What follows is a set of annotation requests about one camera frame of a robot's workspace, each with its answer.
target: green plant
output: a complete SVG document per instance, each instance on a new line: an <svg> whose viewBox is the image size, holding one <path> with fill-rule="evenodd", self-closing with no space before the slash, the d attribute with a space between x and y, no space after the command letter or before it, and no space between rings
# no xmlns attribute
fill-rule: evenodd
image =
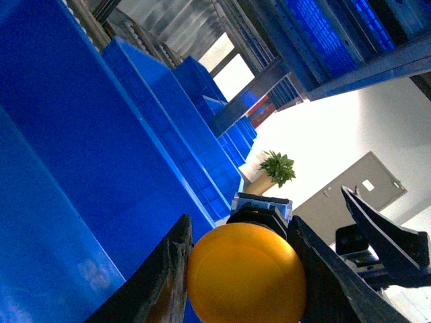
<svg viewBox="0 0 431 323"><path fill-rule="evenodd" d="M288 180L296 178L294 160L289 159L287 155L275 153L270 150L264 151L269 157L261 163L260 170L266 170L268 175L272 177L272 183L277 183L278 187L282 187Z"/></svg>

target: metal beam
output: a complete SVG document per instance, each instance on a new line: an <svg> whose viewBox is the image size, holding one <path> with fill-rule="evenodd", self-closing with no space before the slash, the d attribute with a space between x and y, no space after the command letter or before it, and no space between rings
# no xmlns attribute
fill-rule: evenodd
<svg viewBox="0 0 431 323"><path fill-rule="evenodd" d="M422 93L431 100L431 72L415 75L410 77L410 79L416 84Z"/></svg>
<svg viewBox="0 0 431 323"><path fill-rule="evenodd" d="M121 0L102 0L93 10L93 16L103 25Z"/></svg>
<svg viewBox="0 0 431 323"><path fill-rule="evenodd" d="M158 52L158 49L153 45L153 43L151 42L151 39L141 29L141 26L132 20L131 28L133 29L135 34L138 36L140 41L142 41L142 44L147 49L148 53L151 56L157 58L159 61L164 61L163 56Z"/></svg>
<svg viewBox="0 0 431 323"><path fill-rule="evenodd" d="M326 15L329 23L337 32L343 46L350 53L355 63L369 61L373 58L372 53L367 48L366 43L351 23L349 16L343 10L338 1L333 0L315 0L322 12Z"/></svg>
<svg viewBox="0 0 431 323"><path fill-rule="evenodd" d="M242 59L244 59L244 62L247 64L253 75L257 75L259 71L262 70L262 66L260 66L256 56L252 53L251 49L242 39L239 31L236 30L230 22L226 23L226 33L232 44L241 54Z"/></svg>
<svg viewBox="0 0 431 323"><path fill-rule="evenodd" d="M400 46L408 42L409 38L407 34L404 32L403 27L395 17L386 0L370 0L369 4L395 45Z"/></svg>
<svg viewBox="0 0 431 323"><path fill-rule="evenodd" d="M256 117L258 117L258 115L260 115L262 111L265 111L271 104L272 104L271 100L267 100L263 102L262 106L260 106L258 109L256 109L256 111L254 111L250 116L248 116L248 119L250 120L250 122L256 119Z"/></svg>
<svg viewBox="0 0 431 323"><path fill-rule="evenodd" d="M431 34L379 57L308 93L310 101L360 89L397 77L431 71Z"/></svg>
<svg viewBox="0 0 431 323"><path fill-rule="evenodd" d="M169 48L168 45L161 43L161 46L164 48L164 50L166 51L166 54L168 54L168 56L174 63L174 67L177 67L182 63L184 59L181 59L180 55L174 52L171 48Z"/></svg>
<svg viewBox="0 0 431 323"><path fill-rule="evenodd" d="M277 57L272 61L208 122L208 126L214 135L217 138L223 135L236 121L241 119L256 102L263 96L266 96L289 71L281 57Z"/></svg>
<svg viewBox="0 0 431 323"><path fill-rule="evenodd" d="M263 57L265 62L271 62L275 57L274 54L267 47L265 41L257 31L256 26L250 21L239 2L224 0L224 3L226 4L226 7L230 8L229 16L232 22L236 21L238 24L237 28L243 28L243 30L248 34L251 41L254 43L255 50L259 51L259 54Z"/></svg>
<svg viewBox="0 0 431 323"><path fill-rule="evenodd" d="M366 22L362 19L360 12L356 9L351 0L341 0L338 2L343 10L352 18L352 23L355 29L364 37L373 54L379 55L385 52L382 44L378 41L376 36L372 33Z"/></svg>
<svg viewBox="0 0 431 323"><path fill-rule="evenodd" d="M285 109L291 108L299 103L303 103L301 98L294 98L293 100L289 101L288 103L284 104L281 108L278 108L277 111L283 111Z"/></svg>
<svg viewBox="0 0 431 323"><path fill-rule="evenodd" d="M309 92L318 87L318 81L286 35L283 26L275 19L277 12L273 5L269 1L262 0L248 0L248 2L255 10L257 18L265 28L277 52L284 58L292 73L297 76L304 91Z"/></svg>
<svg viewBox="0 0 431 323"><path fill-rule="evenodd" d="M296 93L298 93L298 95L300 96L301 100L302 101L307 100L308 99L307 93L305 93L304 89L302 89L296 75L294 75L293 73L289 73L288 79L290 84L292 84L293 88L295 89Z"/></svg>
<svg viewBox="0 0 431 323"><path fill-rule="evenodd" d="M232 49L224 59L220 63L217 64L216 67L214 67L210 74L212 77L215 77L222 69L226 67L227 64L237 55L239 54L238 50L236 48Z"/></svg>
<svg viewBox="0 0 431 323"><path fill-rule="evenodd" d="M67 0L67 6L73 15L79 19L79 24L86 30L86 34L93 41L94 46L102 52L110 42L108 34L92 15L83 0Z"/></svg>

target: door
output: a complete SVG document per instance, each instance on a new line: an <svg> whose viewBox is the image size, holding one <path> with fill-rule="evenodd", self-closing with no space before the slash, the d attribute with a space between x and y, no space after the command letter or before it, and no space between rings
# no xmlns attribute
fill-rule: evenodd
<svg viewBox="0 0 431 323"><path fill-rule="evenodd" d="M357 186L360 196L377 211L407 192L370 151L293 212L303 218L327 244L335 241L338 228L354 223L341 194L342 184L352 190Z"/></svg>

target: potted plant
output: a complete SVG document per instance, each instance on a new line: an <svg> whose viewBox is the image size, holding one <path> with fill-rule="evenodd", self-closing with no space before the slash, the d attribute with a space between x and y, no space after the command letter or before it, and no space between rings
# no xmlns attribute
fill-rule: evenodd
<svg viewBox="0 0 431 323"><path fill-rule="evenodd" d="M278 184L278 187L282 187L288 180L296 178L293 170L294 160L289 159L286 154L281 155L272 150L264 153L268 157L260 164L259 169L265 171L245 188L245 193L262 195L272 186Z"/></svg>

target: white wall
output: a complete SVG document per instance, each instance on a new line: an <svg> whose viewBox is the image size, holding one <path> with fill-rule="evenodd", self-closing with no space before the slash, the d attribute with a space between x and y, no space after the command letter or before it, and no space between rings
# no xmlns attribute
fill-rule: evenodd
<svg viewBox="0 0 431 323"><path fill-rule="evenodd" d="M258 129L247 164L251 180L261 150L287 153L297 179L266 196L298 207L368 151L373 151L408 193L383 214L404 223L431 205L431 102L410 81L398 79L276 113Z"/></svg>
<svg viewBox="0 0 431 323"><path fill-rule="evenodd" d="M215 77L214 82L220 88L227 101L233 99L255 76L237 54Z"/></svg>

